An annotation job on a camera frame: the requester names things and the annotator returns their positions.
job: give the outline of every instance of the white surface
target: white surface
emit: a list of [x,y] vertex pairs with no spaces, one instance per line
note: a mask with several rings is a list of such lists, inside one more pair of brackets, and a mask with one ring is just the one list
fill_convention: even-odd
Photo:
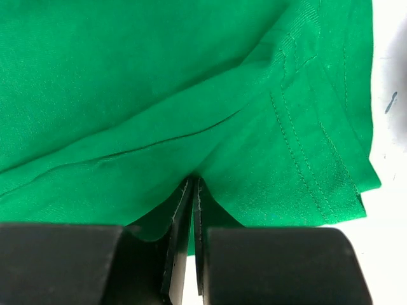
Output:
[[[407,0],[373,0],[373,14],[370,159],[382,187],[362,195],[367,218],[335,227],[352,242],[374,305],[399,305],[407,304]],[[183,304],[201,303],[188,257]]]

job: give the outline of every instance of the green t-shirt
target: green t-shirt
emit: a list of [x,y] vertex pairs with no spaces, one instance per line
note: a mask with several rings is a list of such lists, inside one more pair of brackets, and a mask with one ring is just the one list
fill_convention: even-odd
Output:
[[370,0],[3,0],[0,16],[0,221],[125,225],[190,174],[245,226],[365,215]]

